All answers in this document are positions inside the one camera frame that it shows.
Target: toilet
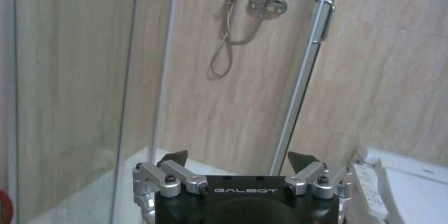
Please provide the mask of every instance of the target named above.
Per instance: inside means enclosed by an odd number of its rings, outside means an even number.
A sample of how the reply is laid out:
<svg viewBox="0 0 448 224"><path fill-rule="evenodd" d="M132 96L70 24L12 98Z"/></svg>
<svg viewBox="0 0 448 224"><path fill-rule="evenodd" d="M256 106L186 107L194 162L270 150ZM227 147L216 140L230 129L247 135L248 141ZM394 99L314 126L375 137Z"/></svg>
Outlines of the toilet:
<svg viewBox="0 0 448 224"><path fill-rule="evenodd" d="M448 167L362 146L348 223L448 223Z"/></svg>

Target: shower enclosure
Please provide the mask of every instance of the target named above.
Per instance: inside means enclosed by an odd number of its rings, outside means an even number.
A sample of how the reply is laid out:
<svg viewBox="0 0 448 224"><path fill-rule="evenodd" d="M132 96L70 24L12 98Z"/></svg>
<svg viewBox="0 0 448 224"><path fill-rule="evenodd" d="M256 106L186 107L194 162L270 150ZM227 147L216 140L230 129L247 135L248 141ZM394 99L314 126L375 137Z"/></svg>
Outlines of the shower enclosure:
<svg viewBox="0 0 448 224"><path fill-rule="evenodd" d="M211 172L279 174L335 12L334 0L286 1L211 79L226 0L14 0L15 221L138 223L131 170L166 151ZM255 28L247 2L231 38Z"/></svg>

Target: white shower base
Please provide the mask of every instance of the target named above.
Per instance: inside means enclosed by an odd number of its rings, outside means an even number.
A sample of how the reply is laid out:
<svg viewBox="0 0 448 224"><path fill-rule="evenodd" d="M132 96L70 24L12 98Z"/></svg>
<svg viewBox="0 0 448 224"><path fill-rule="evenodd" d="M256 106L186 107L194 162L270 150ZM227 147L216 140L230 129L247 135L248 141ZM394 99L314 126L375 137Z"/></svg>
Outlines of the white shower base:
<svg viewBox="0 0 448 224"><path fill-rule="evenodd" d="M132 168L135 164L147 160L148 149L140 150L124 163L124 178L119 207L119 223L142 223L140 208L134 203L132 195ZM156 160L168 152L163 149L156 151ZM206 165L192 159L187 159L186 167L198 174L204 175L235 175L226 170ZM35 218L31 223L107 223L111 208L111 186L114 184L114 173L106 173L87 187L72 194L63 202Z"/></svg>

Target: red object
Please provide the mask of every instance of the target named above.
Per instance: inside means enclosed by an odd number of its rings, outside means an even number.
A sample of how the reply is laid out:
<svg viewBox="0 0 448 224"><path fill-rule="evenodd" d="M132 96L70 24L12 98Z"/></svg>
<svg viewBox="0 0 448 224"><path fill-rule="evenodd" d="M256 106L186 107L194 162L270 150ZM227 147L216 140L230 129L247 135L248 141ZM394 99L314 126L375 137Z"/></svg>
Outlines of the red object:
<svg viewBox="0 0 448 224"><path fill-rule="evenodd" d="M12 220L12 201L4 191L0 190L0 202L2 202L2 208L3 208L3 215L2 217L2 223L11 224Z"/></svg>

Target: shower hose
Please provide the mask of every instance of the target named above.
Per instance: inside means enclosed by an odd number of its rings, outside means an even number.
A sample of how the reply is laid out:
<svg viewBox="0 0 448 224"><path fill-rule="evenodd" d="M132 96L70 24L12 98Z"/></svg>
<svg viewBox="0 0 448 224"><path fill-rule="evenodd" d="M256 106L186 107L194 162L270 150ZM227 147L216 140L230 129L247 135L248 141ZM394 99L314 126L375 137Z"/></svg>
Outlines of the shower hose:
<svg viewBox="0 0 448 224"><path fill-rule="evenodd" d="M232 45L246 45L247 43L250 43L254 38L255 35L258 33L258 30L260 28L262 22L263 22L263 12L260 12L259 16L258 16L258 22L255 24L255 27L252 29L252 31L250 32L250 34L242 39L242 40L232 40L231 39L231 19L232 19L232 14L234 14L234 9L235 9L235 3L236 0L227 0L227 18L226 18L226 33L224 36L219 42L218 48L214 52L212 55L212 60L210 61L210 70L214 73L214 75L216 76L218 79L223 78L231 71L232 68L232 64L234 64L234 52L232 52ZM228 58L228 64L227 64L227 68L224 70L224 72L219 72L215 68L215 62L218 60L218 56L219 53L223 49L223 46L227 45L227 58Z"/></svg>

